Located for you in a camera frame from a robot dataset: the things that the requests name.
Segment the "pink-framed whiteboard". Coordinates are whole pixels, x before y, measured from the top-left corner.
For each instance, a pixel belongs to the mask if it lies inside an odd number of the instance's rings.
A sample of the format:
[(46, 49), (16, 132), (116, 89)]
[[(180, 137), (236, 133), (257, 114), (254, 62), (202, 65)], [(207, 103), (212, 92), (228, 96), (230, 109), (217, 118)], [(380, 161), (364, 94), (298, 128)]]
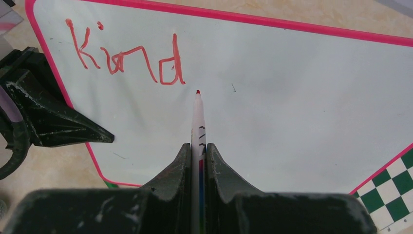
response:
[(413, 142), (413, 41), (146, 0), (28, 0), (67, 103), (115, 136), (100, 176), (145, 184), (206, 140), (263, 191), (349, 193)]

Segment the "red marker pen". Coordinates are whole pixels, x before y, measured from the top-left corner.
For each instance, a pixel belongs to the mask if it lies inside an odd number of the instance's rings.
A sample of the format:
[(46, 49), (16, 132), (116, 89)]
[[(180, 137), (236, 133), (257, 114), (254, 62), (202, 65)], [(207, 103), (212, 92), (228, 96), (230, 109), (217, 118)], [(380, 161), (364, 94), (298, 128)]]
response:
[(191, 227), (192, 234), (204, 234), (205, 229), (205, 155), (206, 126), (204, 105), (196, 91), (191, 126)]

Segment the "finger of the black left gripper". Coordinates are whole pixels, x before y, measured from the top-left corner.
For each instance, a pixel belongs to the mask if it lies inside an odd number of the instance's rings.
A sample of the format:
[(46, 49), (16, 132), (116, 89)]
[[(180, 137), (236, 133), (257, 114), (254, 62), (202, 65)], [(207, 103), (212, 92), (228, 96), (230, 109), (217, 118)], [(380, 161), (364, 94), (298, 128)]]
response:
[(63, 130), (58, 133), (58, 139), (62, 139), (64, 143), (62, 146), (86, 142), (114, 142), (115, 136), (112, 133), (69, 107), (66, 101), (64, 107), (57, 109), (57, 116), (63, 119)]

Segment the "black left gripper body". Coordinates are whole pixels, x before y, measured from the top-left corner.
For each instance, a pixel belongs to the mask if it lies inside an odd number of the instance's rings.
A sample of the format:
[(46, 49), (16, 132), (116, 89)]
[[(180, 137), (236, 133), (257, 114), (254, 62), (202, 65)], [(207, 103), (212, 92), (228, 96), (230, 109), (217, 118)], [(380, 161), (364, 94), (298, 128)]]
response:
[(46, 56), (38, 48), (14, 49), (2, 58), (0, 85), (21, 113), (31, 144), (64, 144), (58, 139), (63, 119), (57, 116), (57, 109), (65, 106), (65, 99)]

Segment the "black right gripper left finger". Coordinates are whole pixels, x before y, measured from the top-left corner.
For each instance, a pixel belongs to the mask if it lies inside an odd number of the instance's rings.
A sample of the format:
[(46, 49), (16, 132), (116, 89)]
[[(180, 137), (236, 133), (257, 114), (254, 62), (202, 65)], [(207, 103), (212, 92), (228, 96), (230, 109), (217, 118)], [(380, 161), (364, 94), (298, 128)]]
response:
[(16, 207), (5, 234), (188, 234), (190, 154), (139, 188), (43, 189)]

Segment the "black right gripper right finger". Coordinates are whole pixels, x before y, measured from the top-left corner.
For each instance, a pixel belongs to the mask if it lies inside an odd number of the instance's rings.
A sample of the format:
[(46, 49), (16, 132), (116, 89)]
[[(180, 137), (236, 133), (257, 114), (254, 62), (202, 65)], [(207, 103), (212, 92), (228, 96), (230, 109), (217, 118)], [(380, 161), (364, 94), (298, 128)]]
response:
[(263, 192), (206, 149), (206, 231), (209, 234), (376, 234), (353, 196)]

